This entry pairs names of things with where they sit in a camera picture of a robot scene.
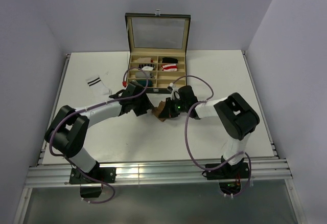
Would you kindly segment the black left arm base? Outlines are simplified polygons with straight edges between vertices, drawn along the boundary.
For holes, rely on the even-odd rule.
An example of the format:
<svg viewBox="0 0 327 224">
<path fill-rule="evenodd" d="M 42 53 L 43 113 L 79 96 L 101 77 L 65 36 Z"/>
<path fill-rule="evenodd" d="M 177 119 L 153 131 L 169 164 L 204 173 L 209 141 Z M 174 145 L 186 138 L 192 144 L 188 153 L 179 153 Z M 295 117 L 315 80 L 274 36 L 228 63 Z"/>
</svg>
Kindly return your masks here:
<svg viewBox="0 0 327 224">
<path fill-rule="evenodd" d="M 115 167 L 100 167 L 90 173 L 81 173 L 80 170 L 73 168 L 69 177 L 70 185 L 80 185 L 80 196 L 82 198 L 98 198 L 103 188 L 111 187 L 115 182 Z"/>
</svg>

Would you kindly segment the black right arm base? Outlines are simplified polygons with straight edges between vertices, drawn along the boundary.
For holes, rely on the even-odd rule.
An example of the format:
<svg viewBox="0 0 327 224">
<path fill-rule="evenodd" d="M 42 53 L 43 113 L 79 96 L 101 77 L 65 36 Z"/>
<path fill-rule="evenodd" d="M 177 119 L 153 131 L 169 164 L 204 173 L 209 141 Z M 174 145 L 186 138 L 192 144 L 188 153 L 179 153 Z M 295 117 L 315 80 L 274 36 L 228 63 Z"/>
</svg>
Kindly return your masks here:
<svg viewBox="0 0 327 224">
<path fill-rule="evenodd" d="M 232 197 L 242 191 L 242 179 L 247 179 L 246 183 L 250 183 L 251 165 L 241 159 L 240 162 L 232 166 L 227 163 L 214 171 L 203 171 L 202 176 L 208 181 L 230 180 L 229 182 L 219 183 L 219 188 L 223 194 Z"/>
</svg>

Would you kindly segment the red white striped sock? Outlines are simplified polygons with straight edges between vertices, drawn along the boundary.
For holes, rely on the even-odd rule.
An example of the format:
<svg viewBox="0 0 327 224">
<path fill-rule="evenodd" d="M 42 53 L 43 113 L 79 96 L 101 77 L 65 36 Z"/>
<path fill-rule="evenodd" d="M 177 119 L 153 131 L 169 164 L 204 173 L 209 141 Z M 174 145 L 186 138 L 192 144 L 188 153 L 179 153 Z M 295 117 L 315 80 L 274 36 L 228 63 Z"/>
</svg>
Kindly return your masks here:
<svg viewBox="0 0 327 224">
<path fill-rule="evenodd" d="M 161 70 L 164 72 L 176 72 L 178 67 L 176 64 L 164 64 L 161 66 Z"/>
</svg>

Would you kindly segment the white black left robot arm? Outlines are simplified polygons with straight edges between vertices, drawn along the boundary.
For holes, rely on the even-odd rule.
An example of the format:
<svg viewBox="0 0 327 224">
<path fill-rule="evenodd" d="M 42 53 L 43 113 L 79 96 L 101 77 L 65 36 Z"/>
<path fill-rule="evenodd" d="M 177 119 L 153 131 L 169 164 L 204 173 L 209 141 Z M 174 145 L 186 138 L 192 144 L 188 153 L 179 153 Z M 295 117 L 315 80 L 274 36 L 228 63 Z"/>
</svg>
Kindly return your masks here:
<svg viewBox="0 0 327 224">
<path fill-rule="evenodd" d="M 99 163 L 84 148 L 87 130 L 104 120 L 122 116 L 133 111 L 141 116 L 154 106 L 144 87 L 135 81 L 125 89 L 99 104 L 86 108 L 61 107 L 47 129 L 44 139 L 49 143 L 49 151 L 54 148 L 81 171 L 81 177 L 88 183 L 98 180 Z"/>
</svg>

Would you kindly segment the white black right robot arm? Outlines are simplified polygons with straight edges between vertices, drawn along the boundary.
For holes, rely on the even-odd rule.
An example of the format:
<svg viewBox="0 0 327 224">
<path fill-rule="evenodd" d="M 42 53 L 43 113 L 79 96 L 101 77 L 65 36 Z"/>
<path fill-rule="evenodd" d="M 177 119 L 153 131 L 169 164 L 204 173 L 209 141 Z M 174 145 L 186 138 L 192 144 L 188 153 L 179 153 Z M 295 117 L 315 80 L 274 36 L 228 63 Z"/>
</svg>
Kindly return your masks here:
<svg viewBox="0 0 327 224">
<path fill-rule="evenodd" d="M 172 97 L 161 102 L 158 110 L 157 117 L 161 120 L 176 118 L 181 113 L 196 120 L 218 117 L 229 135 L 221 165 L 221 172 L 227 178 L 238 173 L 248 138 L 260 123 L 256 111 L 239 93 L 218 100 L 198 101 L 190 85 L 172 90 Z"/>
</svg>

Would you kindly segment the brown ribbed sock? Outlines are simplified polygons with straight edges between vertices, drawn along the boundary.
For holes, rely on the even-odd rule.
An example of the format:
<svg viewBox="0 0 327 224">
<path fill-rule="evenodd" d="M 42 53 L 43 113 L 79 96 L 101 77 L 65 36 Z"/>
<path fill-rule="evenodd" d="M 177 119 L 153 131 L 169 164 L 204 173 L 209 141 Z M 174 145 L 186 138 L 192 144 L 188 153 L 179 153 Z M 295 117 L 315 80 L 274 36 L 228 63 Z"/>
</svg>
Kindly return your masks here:
<svg viewBox="0 0 327 224">
<path fill-rule="evenodd" d="M 161 122 L 170 118 L 170 112 L 166 101 L 161 101 L 157 107 L 154 107 L 151 113 Z"/>
</svg>

